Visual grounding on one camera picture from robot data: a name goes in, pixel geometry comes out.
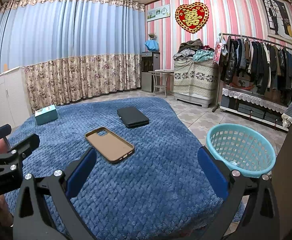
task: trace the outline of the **black wallet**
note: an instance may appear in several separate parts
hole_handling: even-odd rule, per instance
[[[117,109],[117,114],[127,128],[135,128],[149,124],[149,119],[136,107],[124,107]]]

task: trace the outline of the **pink striped wall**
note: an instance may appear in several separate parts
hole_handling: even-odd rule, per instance
[[[175,11],[182,4],[194,2],[207,5],[209,19],[201,30],[192,34],[177,24]],[[146,23],[146,34],[155,32],[158,36],[162,69],[173,68],[172,57],[182,42],[200,38],[204,45],[214,47],[217,36],[221,32],[253,36],[292,48],[291,44],[267,36],[267,25],[260,0],[160,0],[147,5],[146,11],[166,4],[170,4],[170,17]],[[288,9],[292,15],[291,4]]]

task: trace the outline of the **tile floor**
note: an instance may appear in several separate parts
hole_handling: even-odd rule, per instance
[[[130,98],[130,97],[151,97],[152,93],[143,92],[141,90],[131,90],[124,92],[117,92],[109,95],[104,95],[92,99],[83,100],[82,102],[98,102],[106,100],[115,100],[120,98]],[[283,142],[286,137],[286,133],[282,131],[276,131],[270,127],[258,124],[247,119],[241,118],[230,112],[222,112],[217,109],[212,113],[213,106],[209,108],[202,108],[201,106],[186,103],[183,101],[174,100],[173,95],[165,95],[163,93],[157,93],[155,97],[160,97],[165,99],[172,107],[172,109],[177,114],[178,118],[182,121],[186,127],[198,138],[201,144],[206,144],[206,136],[210,128],[219,123],[236,123],[258,131],[262,134],[273,146],[276,155],[280,151]],[[242,202],[246,206],[248,197],[244,196]],[[230,234],[236,230],[238,223],[231,223],[227,229],[225,235]]]

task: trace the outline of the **brown blanket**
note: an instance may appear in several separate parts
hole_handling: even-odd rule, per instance
[[[178,52],[181,52],[184,49],[192,49],[194,51],[197,51],[199,49],[202,49],[202,47],[203,47],[202,41],[200,39],[197,39],[194,41],[181,43]]]

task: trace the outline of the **heart-shaped decoration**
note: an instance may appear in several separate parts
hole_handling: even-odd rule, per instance
[[[178,24],[190,33],[197,32],[208,20],[209,11],[205,4],[196,2],[183,4],[175,12]]]

